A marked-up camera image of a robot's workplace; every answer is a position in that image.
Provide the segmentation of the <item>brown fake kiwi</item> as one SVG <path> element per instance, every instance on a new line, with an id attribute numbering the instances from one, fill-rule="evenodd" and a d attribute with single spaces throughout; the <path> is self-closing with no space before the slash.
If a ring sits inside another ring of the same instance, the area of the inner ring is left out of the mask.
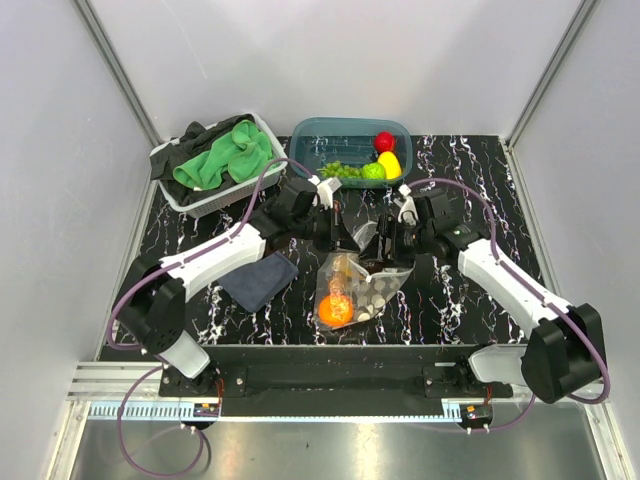
<path id="1" fill-rule="evenodd" d="M 345 295 L 349 281 L 349 257 L 346 254 L 336 255 L 330 263 L 328 281 L 331 295 Z"/>

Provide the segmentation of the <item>green fake grape bunch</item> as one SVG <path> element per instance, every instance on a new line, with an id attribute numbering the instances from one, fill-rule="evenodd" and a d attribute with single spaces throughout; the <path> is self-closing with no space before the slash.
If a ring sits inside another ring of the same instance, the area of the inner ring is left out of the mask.
<path id="1" fill-rule="evenodd" d="M 343 164 L 340 161 L 327 163 L 318 172 L 323 178 L 360 179 L 362 177 L 360 168 Z"/>

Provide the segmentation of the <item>polka dot zip top bag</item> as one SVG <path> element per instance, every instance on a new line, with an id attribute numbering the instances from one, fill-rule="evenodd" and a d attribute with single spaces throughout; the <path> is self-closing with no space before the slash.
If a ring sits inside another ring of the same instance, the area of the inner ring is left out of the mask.
<path id="1" fill-rule="evenodd" d="M 379 265 L 374 262 L 375 235 L 378 221 L 369 221 L 359 227 L 352 235 L 360 247 L 359 252 L 330 252 L 316 279 L 314 320 L 320 328 L 337 330 L 353 324 L 369 321 L 377 316 L 383 307 L 399 292 L 412 273 L 413 265 Z M 353 302 L 352 321 L 340 328 L 324 325 L 318 318 L 318 306 L 328 295 L 328 281 L 331 260 L 338 254 L 349 257 L 349 281 L 347 293 Z"/>

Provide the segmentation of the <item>yellow fake mango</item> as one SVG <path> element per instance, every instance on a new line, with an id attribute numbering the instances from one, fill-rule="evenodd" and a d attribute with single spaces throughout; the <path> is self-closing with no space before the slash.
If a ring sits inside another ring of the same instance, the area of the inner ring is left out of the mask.
<path id="1" fill-rule="evenodd" d="M 394 180 L 402 175 L 400 162 L 392 151 L 380 153 L 378 156 L 378 163 L 384 168 L 387 180 Z"/>

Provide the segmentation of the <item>green fake wrinkled fruit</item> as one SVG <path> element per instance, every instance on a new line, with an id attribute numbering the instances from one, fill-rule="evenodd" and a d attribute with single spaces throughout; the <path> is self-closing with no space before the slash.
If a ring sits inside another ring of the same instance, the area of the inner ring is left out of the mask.
<path id="1" fill-rule="evenodd" d="M 361 178 L 365 180 L 385 180 L 386 169 L 379 162 L 366 164 L 361 168 Z"/>

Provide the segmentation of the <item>orange fake orange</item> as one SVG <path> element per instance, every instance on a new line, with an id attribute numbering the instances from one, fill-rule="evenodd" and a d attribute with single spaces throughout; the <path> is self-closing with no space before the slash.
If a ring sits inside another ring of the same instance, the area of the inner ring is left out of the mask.
<path id="1" fill-rule="evenodd" d="M 349 324 L 354 315 L 351 298 L 343 294 L 330 294 L 318 306 L 318 318 L 326 326 L 340 328 Z"/>

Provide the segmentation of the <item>red fake apple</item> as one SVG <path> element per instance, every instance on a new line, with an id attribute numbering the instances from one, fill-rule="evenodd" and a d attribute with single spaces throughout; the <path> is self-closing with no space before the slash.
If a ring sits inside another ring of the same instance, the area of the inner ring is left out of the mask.
<path id="1" fill-rule="evenodd" d="M 394 152 L 396 138 L 390 132 L 383 131 L 375 136 L 373 145 L 378 153 Z"/>

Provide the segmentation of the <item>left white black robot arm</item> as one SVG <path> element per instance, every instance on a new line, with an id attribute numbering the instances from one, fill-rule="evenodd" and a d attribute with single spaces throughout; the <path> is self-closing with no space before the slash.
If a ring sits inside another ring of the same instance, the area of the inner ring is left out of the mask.
<path id="1" fill-rule="evenodd" d="M 147 353 L 181 373 L 196 396 L 215 386 L 210 356 L 185 330 L 185 307 L 209 284 L 283 249 L 308 240 L 318 251 L 358 251 L 333 195 L 336 178 L 295 178 L 279 194 L 252 208 L 223 234 L 181 254 L 141 255 L 129 267 L 112 308 L 118 321 Z"/>

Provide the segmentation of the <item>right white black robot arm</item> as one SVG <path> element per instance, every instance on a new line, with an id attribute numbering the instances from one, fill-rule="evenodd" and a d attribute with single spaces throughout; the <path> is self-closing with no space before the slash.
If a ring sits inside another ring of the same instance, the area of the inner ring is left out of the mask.
<path id="1" fill-rule="evenodd" d="M 360 263 L 371 271 L 409 268 L 429 254 L 481 287 L 527 339 L 520 349 L 493 344 L 471 354 L 453 374 L 460 393 L 472 397 L 489 383 L 512 384 L 551 404 L 601 380 L 600 396 L 607 397 L 602 321 L 594 307 L 574 306 L 535 281 L 498 248 L 494 232 L 459 220 L 444 190 L 403 185 L 399 192 L 398 214 L 380 216 Z"/>

